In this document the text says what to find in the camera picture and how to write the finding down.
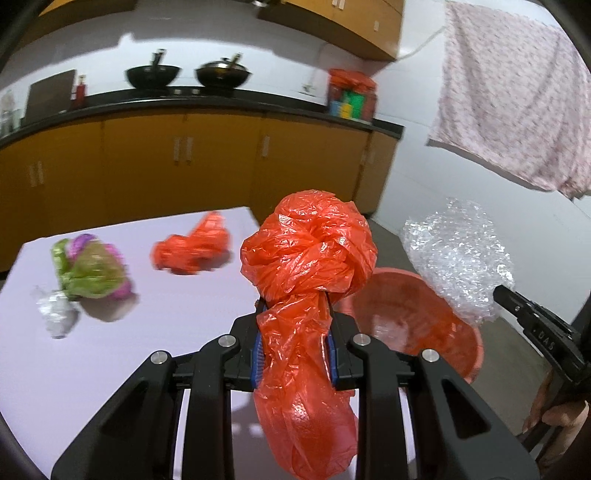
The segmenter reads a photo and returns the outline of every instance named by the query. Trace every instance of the cabinet handle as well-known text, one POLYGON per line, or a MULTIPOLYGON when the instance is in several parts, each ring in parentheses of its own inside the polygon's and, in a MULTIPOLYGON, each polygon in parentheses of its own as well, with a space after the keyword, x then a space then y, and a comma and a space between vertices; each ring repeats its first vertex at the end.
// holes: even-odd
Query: cabinet handle
POLYGON ((178 165, 178 155, 180 154, 180 150, 181 150, 181 139, 180 139, 180 137, 174 137, 173 159, 174 159, 175 165, 178 165))
POLYGON ((262 140, 262 156, 267 158, 269 155, 269 143, 271 143, 271 137, 268 135, 262 140))
POLYGON ((187 137, 187 165, 193 161, 193 137, 187 137))
POLYGON ((37 186, 36 178, 37 178, 37 176, 35 175, 35 167, 33 167, 33 164, 30 164, 29 165, 29 181, 31 182, 31 187, 37 186))
POLYGON ((43 185, 43 164, 41 160, 37 162, 37 175, 39 176, 39 185, 43 185))

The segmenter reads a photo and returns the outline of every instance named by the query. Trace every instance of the red plastic bag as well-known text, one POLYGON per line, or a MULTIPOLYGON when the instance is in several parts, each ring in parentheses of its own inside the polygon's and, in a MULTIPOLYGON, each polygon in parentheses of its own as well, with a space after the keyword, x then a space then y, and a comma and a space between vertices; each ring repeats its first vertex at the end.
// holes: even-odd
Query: red plastic bag
POLYGON ((329 74, 329 83, 344 90, 353 90, 356 93, 368 93, 377 87, 377 84, 362 72, 330 69, 329 74))
POLYGON ((202 262, 228 251, 230 235, 219 212, 209 212, 189 236, 171 235, 152 249, 154 268, 169 268, 173 273, 194 274, 202 262))
POLYGON ((337 475, 356 454, 352 392, 335 391, 326 365, 324 292, 336 302, 359 290, 376 257, 355 205, 318 190, 285 197, 242 244, 242 274, 269 306, 257 317, 265 369, 256 410, 275 459, 301 480, 337 475))

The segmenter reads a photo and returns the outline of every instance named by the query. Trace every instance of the clear plastic bag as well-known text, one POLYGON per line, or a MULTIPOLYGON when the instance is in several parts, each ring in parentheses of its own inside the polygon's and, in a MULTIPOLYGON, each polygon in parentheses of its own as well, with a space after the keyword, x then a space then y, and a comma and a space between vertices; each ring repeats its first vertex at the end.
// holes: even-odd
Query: clear plastic bag
POLYGON ((267 301, 257 317, 265 369, 256 411, 277 462, 301 480, 324 480, 357 451, 349 400, 327 370, 324 339, 332 302, 358 291, 377 249, 355 205, 309 190, 285 197, 242 244, 242 274, 267 301))
POLYGON ((419 275, 470 325, 498 316, 497 285, 515 286, 511 258, 477 203, 450 199, 422 222, 407 220, 402 244, 419 275))

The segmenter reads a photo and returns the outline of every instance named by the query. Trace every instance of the red bottle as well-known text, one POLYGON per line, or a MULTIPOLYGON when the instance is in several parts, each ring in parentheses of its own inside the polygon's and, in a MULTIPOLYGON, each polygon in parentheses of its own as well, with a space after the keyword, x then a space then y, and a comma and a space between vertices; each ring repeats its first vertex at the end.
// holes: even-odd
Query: red bottle
POLYGON ((74 108, 84 107, 86 100, 86 84, 84 83, 85 78, 86 75, 80 75, 78 77, 78 85, 76 86, 76 95, 74 97, 74 108))

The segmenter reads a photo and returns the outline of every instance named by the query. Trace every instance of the kitchen counter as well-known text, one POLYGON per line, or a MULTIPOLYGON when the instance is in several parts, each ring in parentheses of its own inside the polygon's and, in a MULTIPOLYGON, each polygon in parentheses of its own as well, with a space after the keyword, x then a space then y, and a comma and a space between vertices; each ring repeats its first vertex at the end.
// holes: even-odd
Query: kitchen counter
POLYGON ((169 87, 166 94, 128 89, 90 95, 86 98, 86 106, 84 108, 48 116, 41 121, 24 125, 10 135, 0 139, 0 149, 29 135, 71 121, 109 113, 151 108, 219 108, 251 112, 285 113, 323 120, 360 131, 378 132, 398 140, 402 138, 404 131, 402 125, 380 120, 374 120, 374 124, 368 125, 353 120, 338 118, 324 113, 324 105, 270 93, 234 90, 232 96, 224 96, 220 95, 219 92, 213 92, 212 94, 207 89, 199 87, 169 87))

